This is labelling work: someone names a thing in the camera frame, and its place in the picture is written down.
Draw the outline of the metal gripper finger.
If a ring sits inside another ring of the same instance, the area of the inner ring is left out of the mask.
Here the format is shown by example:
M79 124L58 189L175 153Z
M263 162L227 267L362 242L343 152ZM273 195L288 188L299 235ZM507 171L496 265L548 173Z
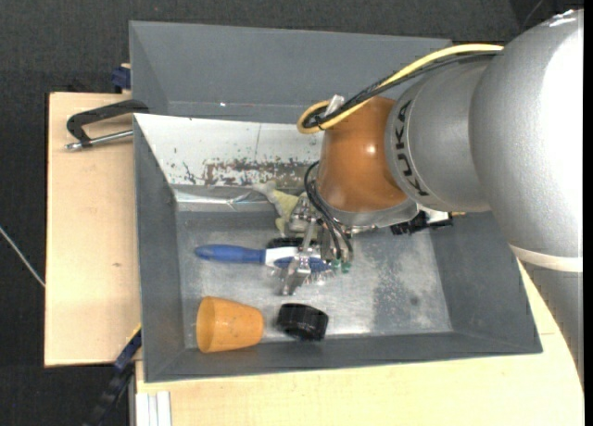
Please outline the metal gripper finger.
M295 257L288 258L281 270L282 295L292 295L297 288L299 262Z
M294 271L294 291L305 283L310 274L309 257L298 257Z

